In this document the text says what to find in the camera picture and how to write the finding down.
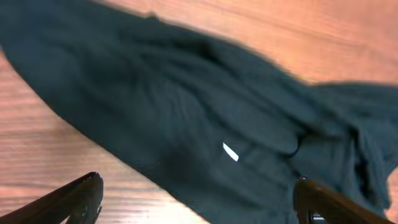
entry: white tag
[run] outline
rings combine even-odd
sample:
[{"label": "white tag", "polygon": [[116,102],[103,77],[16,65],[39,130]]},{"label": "white tag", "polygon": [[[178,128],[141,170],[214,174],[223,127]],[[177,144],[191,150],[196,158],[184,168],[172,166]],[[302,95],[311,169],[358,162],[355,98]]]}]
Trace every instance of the white tag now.
[{"label": "white tag", "polygon": [[233,160],[238,161],[239,156],[229,146],[223,143],[223,148]]}]

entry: black fabric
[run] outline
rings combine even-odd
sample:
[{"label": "black fabric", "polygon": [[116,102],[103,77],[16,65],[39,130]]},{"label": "black fabric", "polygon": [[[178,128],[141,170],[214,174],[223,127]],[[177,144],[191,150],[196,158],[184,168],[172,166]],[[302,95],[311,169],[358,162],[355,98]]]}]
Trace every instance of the black fabric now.
[{"label": "black fabric", "polygon": [[389,207],[394,87],[306,86],[227,42],[84,0],[0,0],[0,43],[59,116],[212,223],[297,223],[300,175]]}]

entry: wrinkled fabric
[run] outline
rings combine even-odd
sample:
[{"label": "wrinkled fabric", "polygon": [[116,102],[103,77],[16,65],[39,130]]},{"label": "wrinkled fabric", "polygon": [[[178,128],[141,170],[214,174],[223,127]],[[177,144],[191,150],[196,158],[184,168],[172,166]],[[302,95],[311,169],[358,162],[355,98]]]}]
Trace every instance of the wrinkled fabric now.
[{"label": "wrinkled fabric", "polygon": [[301,175],[382,217],[390,205],[396,87],[307,86],[226,41],[85,0],[0,0],[0,44],[54,112],[211,223],[297,223]]}]

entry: wooden table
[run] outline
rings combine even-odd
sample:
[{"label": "wooden table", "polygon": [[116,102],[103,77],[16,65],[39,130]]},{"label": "wooden table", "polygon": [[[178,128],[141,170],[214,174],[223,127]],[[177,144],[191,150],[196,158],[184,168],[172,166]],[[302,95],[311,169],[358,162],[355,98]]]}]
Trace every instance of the wooden table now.
[{"label": "wooden table", "polygon": [[[108,0],[237,40],[308,82],[398,84],[395,0]],[[105,181],[98,223],[205,223],[60,119],[0,56],[0,215],[89,172]],[[398,170],[389,178],[398,222]]]}]

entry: clothing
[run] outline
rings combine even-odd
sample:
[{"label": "clothing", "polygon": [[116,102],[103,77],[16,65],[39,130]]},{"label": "clothing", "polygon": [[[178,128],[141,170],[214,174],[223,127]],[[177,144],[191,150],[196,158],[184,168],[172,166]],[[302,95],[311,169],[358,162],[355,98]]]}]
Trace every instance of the clothing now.
[{"label": "clothing", "polygon": [[297,223],[302,175],[380,216],[390,204],[396,87],[307,86],[227,41],[84,0],[0,0],[0,44],[54,112],[211,223]]}]

